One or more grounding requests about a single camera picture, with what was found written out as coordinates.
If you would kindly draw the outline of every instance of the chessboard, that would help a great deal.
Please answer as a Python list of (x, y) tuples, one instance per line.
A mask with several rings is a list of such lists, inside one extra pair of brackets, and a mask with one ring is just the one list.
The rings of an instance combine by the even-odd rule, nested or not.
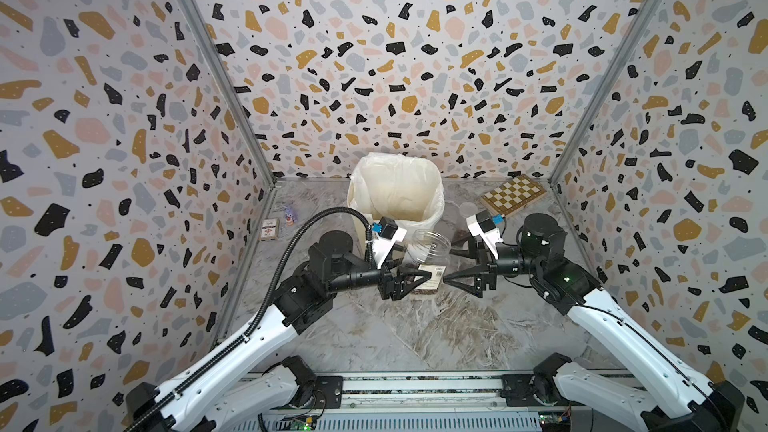
[(547, 191), (538, 183), (528, 176), (520, 175), (483, 194), (481, 198), (492, 212), (506, 217), (528, 206), (545, 193)]

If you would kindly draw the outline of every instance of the gray marble surface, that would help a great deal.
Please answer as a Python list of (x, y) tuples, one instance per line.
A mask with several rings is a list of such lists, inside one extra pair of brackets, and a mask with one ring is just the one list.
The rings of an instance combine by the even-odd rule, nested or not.
[[(436, 231), (451, 240), (466, 235), (459, 207), (472, 202), (480, 209), (480, 195), (502, 183), (445, 181), (446, 210)], [(277, 186), (270, 216), (280, 218), (280, 236), (259, 244), (229, 331), (237, 330), (258, 310), (276, 264), (303, 221), (325, 208), (346, 204), (349, 182), (304, 180), (279, 182)], [(297, 217), (294, 226), (285, 225), (283, 206), (293, 208)], [(505, 242), (514, 243), (524, 216), (533, 212), (554, 216), (568, 230), (567, 219), (548, 192), (508, 218)], [(352, 220), (352, 216), (339, 214), (315, 224), (290, 257), (283, 278), (306, 260), (308, 247), (324, 232), (338, 229), (356, 237)], [(575, 240), (568, 236), (566, 256), (584, 265)], [(452, 258), (448, 272), (472, 264), (468, 259)], [(515, 281), (528, 283), (526, 277)], [(500, 278), (498, 289), (486, 292), (482, 299), (446, 284), (440, 284), (437, 294), (412, 294), (398, 302), (382, 301), (374, 288), (340, 293), (331, 312), (257, 370), (294, 354), (317, 371), (523, 370), (533, 368), (553, 352), (578, 358), (585, 367), (620, 367), (587, 331), (561, 316), (531, 289)]]

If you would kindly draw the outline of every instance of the white trash bin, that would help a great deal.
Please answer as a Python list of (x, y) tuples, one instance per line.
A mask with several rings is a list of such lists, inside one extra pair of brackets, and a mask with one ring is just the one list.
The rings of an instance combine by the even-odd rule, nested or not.
[[(434, 229), (446, 206), (440, 171), (426, 158), (371, 152), (360, 159), (350, 180), (347, 206), (369, 222), (381, 217), (395, 219), (408, 230), (406, 238), (420, 228)], [(354, 223), (361, 247), (365, 247), (365, 231), (360, 221)]]

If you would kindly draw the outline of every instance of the terrazzo wallpaper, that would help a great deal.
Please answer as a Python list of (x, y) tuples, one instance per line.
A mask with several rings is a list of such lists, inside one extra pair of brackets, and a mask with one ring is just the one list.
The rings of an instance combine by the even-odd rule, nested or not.
[(198, 0), (274, 173), (548, 176), (643, 0)]
[(560, 184), (613, 296), (768, 430), (768, 0), (664, 0)]
[(175, 0), (0, 0), (0, 429), (122, 430), (210, 348), (264, 196)]

